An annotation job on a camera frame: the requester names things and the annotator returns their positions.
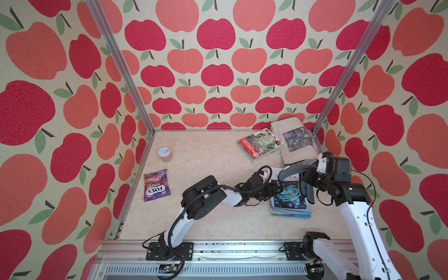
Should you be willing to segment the blue science book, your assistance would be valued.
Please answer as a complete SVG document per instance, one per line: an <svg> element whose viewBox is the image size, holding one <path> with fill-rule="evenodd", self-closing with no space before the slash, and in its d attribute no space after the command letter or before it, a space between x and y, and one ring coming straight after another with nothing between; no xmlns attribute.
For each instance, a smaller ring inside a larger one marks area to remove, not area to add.
<svg viewBox="0 0 448 280"><path fill-rule="evenodd" d="M298 179L298 175L294 175L282 182L283 192L271 198L270 211L311 215L308 202L299 193Z"/></svg>

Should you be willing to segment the grey microfibre cloth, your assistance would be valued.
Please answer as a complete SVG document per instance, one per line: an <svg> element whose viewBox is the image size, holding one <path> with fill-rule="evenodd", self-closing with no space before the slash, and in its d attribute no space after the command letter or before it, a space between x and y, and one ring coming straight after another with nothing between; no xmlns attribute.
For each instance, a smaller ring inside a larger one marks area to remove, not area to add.
<svg viewBox="0 0 448 280"><path fill-rule="evenodd" d="M307 199L309 204L313 205L315 204L313 186L305 182L305 173L311 171L314 168L315 166L311 164L297 165L293 167L287 166L279 172L277 179L279 183L282 184L282 182L285 181L288 177L298 175L299 193L303 198Z"/></svg>

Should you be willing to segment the yellow picture book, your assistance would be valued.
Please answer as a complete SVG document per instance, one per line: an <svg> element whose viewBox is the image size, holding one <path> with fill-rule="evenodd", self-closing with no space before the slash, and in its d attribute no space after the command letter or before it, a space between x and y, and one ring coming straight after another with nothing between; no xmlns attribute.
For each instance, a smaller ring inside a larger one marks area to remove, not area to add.
<svg viewBox="0 0 448 280"><path fill-rule="evenodd" d="M288 217L288 218L311 218L309 213L283 213L283 212L273 212L271 214L276 217Z"/></svg>

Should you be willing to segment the red green book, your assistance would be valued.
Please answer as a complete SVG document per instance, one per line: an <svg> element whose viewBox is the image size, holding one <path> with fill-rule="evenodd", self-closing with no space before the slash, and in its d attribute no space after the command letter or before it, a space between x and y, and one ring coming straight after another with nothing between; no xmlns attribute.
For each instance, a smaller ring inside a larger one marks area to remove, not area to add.
<svg viewBox="0 0 448 280"><path fill-rule="evenodd" d="M255 162L281 149L284 145L268 128L238 140L237 144L251 162Z"/></svg>

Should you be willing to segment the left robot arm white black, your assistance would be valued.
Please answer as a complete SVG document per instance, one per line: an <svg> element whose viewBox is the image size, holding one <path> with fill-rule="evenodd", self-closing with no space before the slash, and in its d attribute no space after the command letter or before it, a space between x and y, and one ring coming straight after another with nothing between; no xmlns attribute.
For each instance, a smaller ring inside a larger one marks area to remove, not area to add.
<svg viewBox="0 0 448 280"><path fill-rule="evenodd" d="M251 199L268 201L283 191L273 183L268 172L259 170L246 182L236 186L219 184L214 176L208 176L184 191L178 217L158 239L160 255L173 254L179 247L193 223L204 218L219 204L233 207L245 206Z"/></svg>

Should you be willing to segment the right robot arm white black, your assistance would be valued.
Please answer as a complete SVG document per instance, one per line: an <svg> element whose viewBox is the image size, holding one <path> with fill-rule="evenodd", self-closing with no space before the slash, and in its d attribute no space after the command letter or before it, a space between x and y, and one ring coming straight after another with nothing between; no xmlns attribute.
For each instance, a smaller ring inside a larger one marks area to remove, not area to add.
<svg viewBox="0 0 448 280"><path fill-rule="evenodd" d="M325 174L311 166L303 175L307 194L313 189L329 193L348 225L358 263L354 264L329 237L308 232L303 239L303 255L308 260L323 260L339 280L399 280L401 275L381 240L372 213L372 201L361 184L350 183L350 174Z"/></svg>

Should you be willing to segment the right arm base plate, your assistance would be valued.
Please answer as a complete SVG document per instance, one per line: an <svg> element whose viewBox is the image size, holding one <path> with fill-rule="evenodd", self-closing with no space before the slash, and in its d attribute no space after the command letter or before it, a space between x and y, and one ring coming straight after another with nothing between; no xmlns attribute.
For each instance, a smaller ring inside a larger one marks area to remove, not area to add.
<svg viewBox="0 0 448 280"><path fill-rule="evenodd" d="M288 261L319 261L321 258L313 251L312 245L300 242L285 242L284 251Z"/></svg>

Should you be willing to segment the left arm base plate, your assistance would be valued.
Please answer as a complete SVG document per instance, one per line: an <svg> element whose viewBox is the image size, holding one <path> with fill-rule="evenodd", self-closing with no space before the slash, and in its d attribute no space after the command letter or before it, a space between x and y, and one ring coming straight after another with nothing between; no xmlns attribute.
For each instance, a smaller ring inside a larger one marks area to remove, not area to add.
<svg viewBox="0 0 448 280"><path fill-rule="evenodd" d="M159 242L151 242L147 251L147 261L191 261L193 257L193 242L183 242L171 251L166 245Z"/></svg>

